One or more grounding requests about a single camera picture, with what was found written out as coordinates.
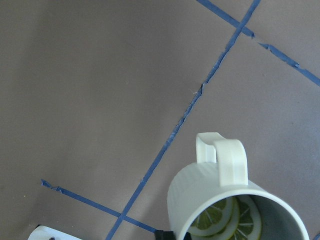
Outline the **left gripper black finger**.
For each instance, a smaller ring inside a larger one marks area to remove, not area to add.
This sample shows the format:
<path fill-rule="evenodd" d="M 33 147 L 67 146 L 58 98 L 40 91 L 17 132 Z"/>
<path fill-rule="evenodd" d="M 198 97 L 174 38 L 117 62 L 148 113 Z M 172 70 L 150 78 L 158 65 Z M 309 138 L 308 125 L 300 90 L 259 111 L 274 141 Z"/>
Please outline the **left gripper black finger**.
<path fill-rule="evenodd" d="M 154 232 L 155 240 L 174 240 L 173 231 L 156 230 Z"/>

